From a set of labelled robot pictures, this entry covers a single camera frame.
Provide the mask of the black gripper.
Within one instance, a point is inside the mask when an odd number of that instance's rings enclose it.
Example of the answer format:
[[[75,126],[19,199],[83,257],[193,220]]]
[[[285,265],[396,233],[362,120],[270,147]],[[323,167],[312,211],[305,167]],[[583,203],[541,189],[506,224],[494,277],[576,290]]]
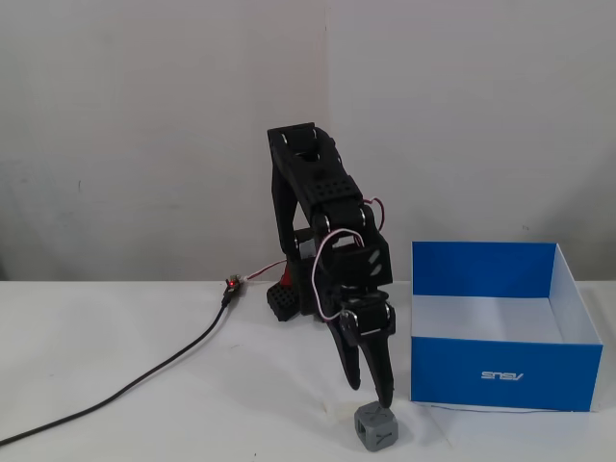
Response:
[[[359,349],[369,366],[379,404],[391,407],[395,380],[389,351],[389,337],[396,333],[396,312],[389,295],[381,290],[336,286],[332,307],[337,317],[328,323],[349,386],[361,384]]]

